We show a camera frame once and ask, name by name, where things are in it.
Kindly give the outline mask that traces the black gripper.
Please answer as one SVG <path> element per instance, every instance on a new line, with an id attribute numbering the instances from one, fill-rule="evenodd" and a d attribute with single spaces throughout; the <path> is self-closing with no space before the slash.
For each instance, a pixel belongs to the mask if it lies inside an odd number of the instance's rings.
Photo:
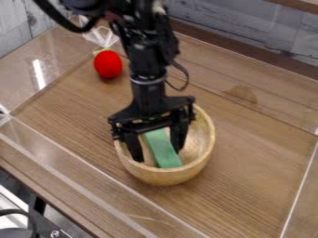
<path id="1" fill-rule="evenodd" d="M 170 142 L 175 152 L 184 147 L 188 124 L 194 120 L 192 96 L 168 96 L 166 78 L 131 78 L 132 101 L 108 117 L 113 139 L 124 140 L 132 159 L 144 162 L 138 134 L 170 126 Z"/>

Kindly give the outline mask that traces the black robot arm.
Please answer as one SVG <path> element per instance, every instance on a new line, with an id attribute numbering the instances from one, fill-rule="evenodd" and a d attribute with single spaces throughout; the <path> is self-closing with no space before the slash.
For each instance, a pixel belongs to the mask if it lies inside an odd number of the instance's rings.
<path id="1" fill-rule="evenodd" d="M 113 139 L 127 145 L 132 159 L 144 161 L 138 136 L 168 127 L 174 150 L 186 144 L 195 119 L 191 96 L 170 96 L 167 67 L 179 67 L 179 41 L 162 0 L 61 0 L 76 14 L 105 18 L 130 60 L 132 102 L 108 117 Z"/>

